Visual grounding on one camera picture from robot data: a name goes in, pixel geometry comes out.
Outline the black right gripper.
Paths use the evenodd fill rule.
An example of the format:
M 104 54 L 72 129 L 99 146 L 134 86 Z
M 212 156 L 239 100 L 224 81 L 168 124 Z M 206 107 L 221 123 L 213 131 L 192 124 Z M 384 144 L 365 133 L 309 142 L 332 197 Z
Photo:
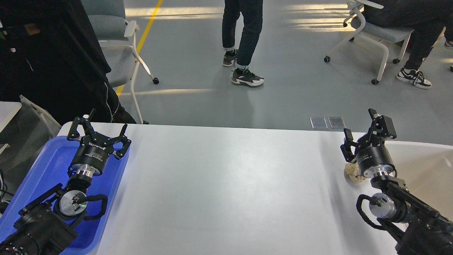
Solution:
M 343 129 L 344 144 L 341 145 L 342 154 L 348 163 L 358 164 L 361 176 L 373 178 L 377 173 L 388 175 L 395 171 L 395 165 L 385 145 L 385 141 L 396 139 L 397 133 L 390 117 L 380 115 L 376 110 L 369 108 L 372 124 L 365 139 L 353 141 L 352 131 Z

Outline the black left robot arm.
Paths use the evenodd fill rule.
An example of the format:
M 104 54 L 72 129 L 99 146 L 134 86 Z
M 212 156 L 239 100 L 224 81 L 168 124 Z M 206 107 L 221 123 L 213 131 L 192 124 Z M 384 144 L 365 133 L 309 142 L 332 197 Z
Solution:
M 50 140 L 1 218 L 2 255 L 89 253 L 99 241 L 131 139 L 95 131 L 94 112 Z

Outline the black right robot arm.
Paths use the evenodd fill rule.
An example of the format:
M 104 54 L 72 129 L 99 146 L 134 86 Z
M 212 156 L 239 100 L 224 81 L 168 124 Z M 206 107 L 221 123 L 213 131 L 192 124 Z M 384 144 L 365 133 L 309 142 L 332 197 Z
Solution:
M 354 141 L 351 130 L 344 129 L 341 145 L 346 162 L 356 166 L 356 177 L 369 178 L 380 190 L 359 195 L 358 213 L 370 227 L 396 240 L 398 255 L 451 255 L 452 221 L 408 191 L 385 146 L 386 140 L 397 137 L 392 119 L 372 108 L 368 113 L 372 123 L 367 133 Z

